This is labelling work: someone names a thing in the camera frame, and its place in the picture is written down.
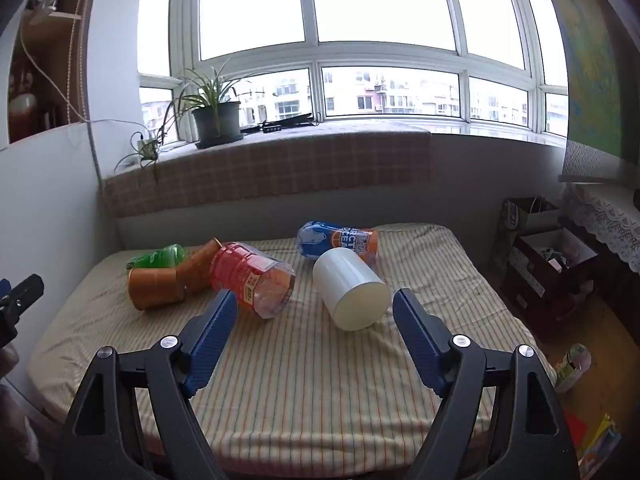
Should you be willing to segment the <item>orange paper cup gold rim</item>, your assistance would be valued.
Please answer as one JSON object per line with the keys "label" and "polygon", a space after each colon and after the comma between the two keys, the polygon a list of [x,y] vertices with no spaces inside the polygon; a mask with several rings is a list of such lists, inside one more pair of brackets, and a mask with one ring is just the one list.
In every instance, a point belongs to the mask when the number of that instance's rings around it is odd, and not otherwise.
{"label": "orange paper cup gold rim", "polygon": [[221,242],[212,238],[176,267],[178,281],[188,295],[198,294],[210,287],[210,266],[221,247]]}

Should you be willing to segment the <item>orange paper cup lying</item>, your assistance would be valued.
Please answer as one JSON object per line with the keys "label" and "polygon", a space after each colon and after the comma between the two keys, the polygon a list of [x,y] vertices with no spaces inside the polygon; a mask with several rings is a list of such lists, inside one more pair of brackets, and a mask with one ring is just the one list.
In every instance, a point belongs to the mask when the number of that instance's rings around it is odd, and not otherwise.
{"label": "orange paper cup lying", "polygon": [[128,274],[128,295],[137,310],[176,304],[186,298],[186,288],[174,268],[134,268]]}

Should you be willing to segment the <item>green labelled plastic cup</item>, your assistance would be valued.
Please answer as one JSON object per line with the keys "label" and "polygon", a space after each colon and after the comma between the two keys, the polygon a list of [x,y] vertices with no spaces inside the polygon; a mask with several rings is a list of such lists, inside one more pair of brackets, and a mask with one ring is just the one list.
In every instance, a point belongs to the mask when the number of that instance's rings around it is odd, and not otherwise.
{"label": "green labelled plastic cup", "polygon": [[185,258],[186,250],[179,244],[171,244],[131,258],[126,263],[126,269],[171,269],[183,263]]}

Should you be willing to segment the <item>white plastic cup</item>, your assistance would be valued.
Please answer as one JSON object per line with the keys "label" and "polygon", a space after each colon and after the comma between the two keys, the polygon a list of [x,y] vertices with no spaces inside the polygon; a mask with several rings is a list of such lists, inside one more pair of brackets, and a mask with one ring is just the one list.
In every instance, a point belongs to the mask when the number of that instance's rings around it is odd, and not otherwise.
{"label": "white plastic cup", "polygon": [[348,248],[332,248],[321,255],[312,278],[332,321],[345,332],[378,322],[392,304],[390,288]]}

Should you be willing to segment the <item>red labelled plastic cup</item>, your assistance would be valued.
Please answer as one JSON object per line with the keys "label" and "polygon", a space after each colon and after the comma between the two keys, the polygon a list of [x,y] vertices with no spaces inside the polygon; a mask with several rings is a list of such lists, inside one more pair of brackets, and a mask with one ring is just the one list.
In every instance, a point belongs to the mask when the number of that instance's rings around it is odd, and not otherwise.
{"label": "red labelled plastic cup", "polygon": [[215,292],[231,290],[240,307],[264,320],[275,318],[283,310],[295,284],[295,271],[289,263],[238,242],[221,246],[210,265],[209,277]]}

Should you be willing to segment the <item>snack packet on floor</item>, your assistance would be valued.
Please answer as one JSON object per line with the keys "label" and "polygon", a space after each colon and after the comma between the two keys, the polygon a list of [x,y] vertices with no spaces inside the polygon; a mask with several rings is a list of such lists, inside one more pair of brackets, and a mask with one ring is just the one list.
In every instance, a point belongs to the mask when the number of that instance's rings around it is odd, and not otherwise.
{"label": "snack packet on floor", "polygon": [[592,356],[583,344],[573,344],[555,365],[555,391],[566,393],[590,369]]}

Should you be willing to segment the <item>open cardboard box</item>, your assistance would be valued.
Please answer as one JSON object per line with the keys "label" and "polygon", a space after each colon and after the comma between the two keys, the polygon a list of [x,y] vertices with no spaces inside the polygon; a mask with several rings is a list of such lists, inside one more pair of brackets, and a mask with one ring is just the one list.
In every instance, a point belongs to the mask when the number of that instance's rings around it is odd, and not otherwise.
{"label": "open cardboard box", "polygon": [[561,228],[514,240],[500,290],[539,341],[566,328],[594,289],[600,255]]}

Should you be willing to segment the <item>striped mattress sheet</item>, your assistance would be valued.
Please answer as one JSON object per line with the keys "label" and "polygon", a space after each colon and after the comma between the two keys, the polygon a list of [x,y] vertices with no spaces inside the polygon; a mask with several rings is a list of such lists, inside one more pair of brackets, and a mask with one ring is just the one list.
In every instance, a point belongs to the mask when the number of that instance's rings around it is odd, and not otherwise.
{"label": "striped mattress sheet", "polygon": [[[389,224],[378,230],[373,269],[391,289],[408,288],[453,333],[511,351],[532,333],[476,270],[450,229]],[[365,330],[339,330],[294,240],[257,248],[288,262],[288,304],[263,321],[241,311],[193,411],[221,467],[276,477],[348,477],[408,466],[431,427],[438,397],[422,385],[390,315]],[[64,419],[96,350],[143,350],[180,332],[212,299],[137,310],[127,292],[126,254],[95,266],[44,332],[27,373],[47,412]]]}

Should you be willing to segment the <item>small potted plant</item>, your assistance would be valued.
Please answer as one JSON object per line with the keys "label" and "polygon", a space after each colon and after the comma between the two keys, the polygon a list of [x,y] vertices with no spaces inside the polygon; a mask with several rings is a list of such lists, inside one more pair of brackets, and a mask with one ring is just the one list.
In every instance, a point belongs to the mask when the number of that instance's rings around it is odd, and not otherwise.
{"label": "small potted plant", "polygon": [[154,167],[160,160],[160,148],[164,143],[162,134],[152,134],[145,136],[141,131],[135,131],[129,139],[131,152],[122,156],[114,167],[114,172],[127,165],[138,163],[141,169]]}

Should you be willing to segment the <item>wooden shelf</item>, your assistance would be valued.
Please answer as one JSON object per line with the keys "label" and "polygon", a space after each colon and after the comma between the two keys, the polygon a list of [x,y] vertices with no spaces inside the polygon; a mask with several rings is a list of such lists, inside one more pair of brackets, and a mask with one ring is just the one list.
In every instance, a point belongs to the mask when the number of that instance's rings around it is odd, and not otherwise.
{"label": "wooden shelf", "polygon": [[10,32],[9,144],[89,118],[86,61],[92,0],[24,0]]}

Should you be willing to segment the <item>white lace cloth table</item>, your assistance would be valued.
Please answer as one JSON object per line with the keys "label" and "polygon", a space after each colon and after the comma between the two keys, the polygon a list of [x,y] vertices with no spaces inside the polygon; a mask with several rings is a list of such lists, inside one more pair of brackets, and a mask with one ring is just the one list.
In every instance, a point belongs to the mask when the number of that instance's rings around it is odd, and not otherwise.
{"label": "white lace cloth table", "polygon": [[639,273],[639,190],[618,184],[567,183],[562,211]]}

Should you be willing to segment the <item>plaid window seat cushion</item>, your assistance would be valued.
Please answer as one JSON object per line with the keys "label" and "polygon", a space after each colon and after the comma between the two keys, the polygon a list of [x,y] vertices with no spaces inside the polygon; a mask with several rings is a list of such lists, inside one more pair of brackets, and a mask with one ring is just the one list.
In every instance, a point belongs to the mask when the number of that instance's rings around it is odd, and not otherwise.
{"label": "plaid window seat cushion", "polygon": [[124,171],[104,180],[117,218],[254,198],[423,182],[425,131],[341,132],[232,143]]}

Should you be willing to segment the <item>black items on windowsill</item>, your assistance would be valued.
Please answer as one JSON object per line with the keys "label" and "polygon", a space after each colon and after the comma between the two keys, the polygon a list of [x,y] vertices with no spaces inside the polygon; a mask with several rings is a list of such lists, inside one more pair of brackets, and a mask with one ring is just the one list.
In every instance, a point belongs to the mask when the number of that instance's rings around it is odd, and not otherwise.
{"label": "black items on windowsill", "polygon": [[275,120],[274,122],[261,122],[258,125],[243,127],[241,132],[246,136],[253,133],[272,133],[284,129],[309,127],[317,125],[313,114],[294,115],[293,117]]}

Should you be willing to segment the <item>world map poster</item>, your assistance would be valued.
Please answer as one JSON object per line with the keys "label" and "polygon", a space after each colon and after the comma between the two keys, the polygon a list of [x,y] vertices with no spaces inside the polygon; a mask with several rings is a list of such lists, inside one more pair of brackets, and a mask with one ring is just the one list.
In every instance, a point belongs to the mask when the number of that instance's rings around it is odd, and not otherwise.
{"label": "world map poster", "polygon": [[568,138],[623,155],[620,78],[600,0],[551,0],[565,52],[570,100]]}

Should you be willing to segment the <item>white window frame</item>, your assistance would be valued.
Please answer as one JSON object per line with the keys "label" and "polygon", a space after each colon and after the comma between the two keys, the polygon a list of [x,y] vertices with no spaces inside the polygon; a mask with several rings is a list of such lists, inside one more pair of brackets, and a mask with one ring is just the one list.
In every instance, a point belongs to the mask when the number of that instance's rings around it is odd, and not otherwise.
{"label": "white window frame", "polygon": [[142,116],[195,136],[168,105],[224,76],[240,123],[311,114],[432,118],[566,136],[568,82],[551,0],[139,0]]}

